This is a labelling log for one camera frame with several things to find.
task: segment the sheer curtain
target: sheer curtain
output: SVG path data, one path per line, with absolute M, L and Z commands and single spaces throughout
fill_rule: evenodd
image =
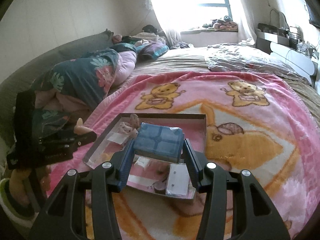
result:
M 248 9 L 247 0 L 229 0 L 233 21 L 238 24 L 238 37 L 241 40 L 253 39 L 256 41 L 257 35 L 254 31 L 253 14 Z
M 181 42 L 180 32 L 182 30 L 200 27 L 197 22 L 197 19 L 201 18 L 200 10 L 194 0 L 151 0 L 151 2 L 170 45 Z M 239 41 L 248 38 L 256 40 L 253 17 L 246 7 L 246 1 L 229 0 L 229 2 L 233 20 L 238 23 Z
M 181 42 L 180 31 L 190 25 L 193 0 L 151 0 L 157 20 L 171 46 Z

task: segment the blue box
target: blue box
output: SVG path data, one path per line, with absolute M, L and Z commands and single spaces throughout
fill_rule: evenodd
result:
M 179 163 L 184 134 L 181 128 L 142 123 L 133 148 L 137 155 Z

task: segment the screw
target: screw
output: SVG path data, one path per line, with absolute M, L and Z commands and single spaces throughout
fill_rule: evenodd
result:
M 108 169 L 108 168 L 110 168 L 111 166 L 112 166 L 112 164 L 111 164 L 110 162 L 105 162 L 105 163 L 102 164 L 102 167 L 103 167 L 104 169 Z
M 69 176 L 73 176 L 76 174 L 76 170 L 72 169 L 72 170 L 68 170 L 68 173 L 67 173 Z
M 243 176 L 246 176 L 246 177 L 251 175 L 251 172 L 248 171 L 248 170 L 243 170 L 241 173 L 242 173 Z
M 217 165 L 215 163 L 207 163 L 207 167 L 209 169 L 215 169 L 217 167 Z

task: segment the wall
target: wall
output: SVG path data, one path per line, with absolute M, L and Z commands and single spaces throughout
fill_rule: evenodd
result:
M 305 41 L 309 41 L 314 46 L 319 44 L 320 31 L 309 24 L 308 11 L 305 9 L 304 0 L 269 0 L 272 8 L 284 13 L 289 26 L 300 27 L 303 31 Z M 278 17 L 272 13 L 271 24 L 276 25 Z
M 258 27 L 258 23 L 268 23 L 270 7 L 268 0 L 246 0 L 247 7 L 253 15 L 254 28 Z
M 197 34 L 182 34 L 181 39 L 193 44 L 196 48 L 207 47 L 219 43 L 238 43 L 238 33 L 232 32 L 201 32 Z
M 33 58 L 67 42 L 126 32 L 118 0 L 14 0 L 0 22 L 0 83 Z
M 148 24 L 160 30 L 154 11 L 146 8 L 145 1 L 146 0 L 120 0 L 122 13 L 124 14 L 128 28 L 126 33 L 121 34 L 136 35 L 142 32 L 142 28 Z

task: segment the window frame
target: window frame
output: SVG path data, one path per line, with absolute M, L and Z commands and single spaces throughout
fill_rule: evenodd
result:
M 203 7 L 225 7 L 228 10 L 228 16 L 231 17 L 232 19 L 232 13 L 231 13 L 231 8 L 230 8 L 230 3 L 229 0 L 224 0 L 225 3 L 198 3 L 198 6 L 203 6 Z

